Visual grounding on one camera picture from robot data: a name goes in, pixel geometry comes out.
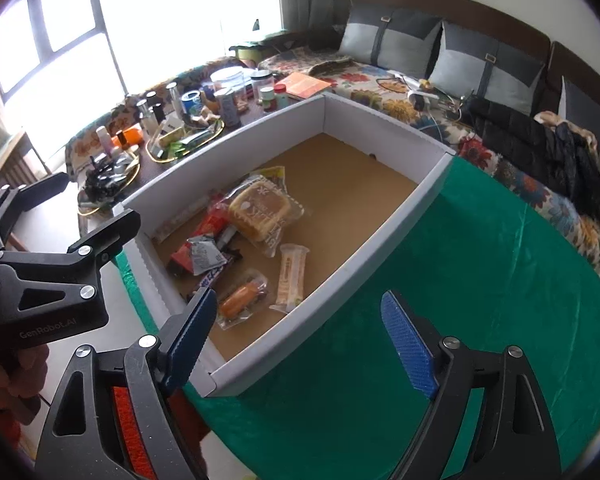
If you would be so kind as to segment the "hand in red glove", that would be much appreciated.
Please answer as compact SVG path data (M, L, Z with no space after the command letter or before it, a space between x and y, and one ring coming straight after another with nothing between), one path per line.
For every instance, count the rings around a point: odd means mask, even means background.
M38 394L42 391L47 374L47 344L19 350L7 356L14 358L8 370L0 364L0 411L9 412L17 422L30 425L40 411Z

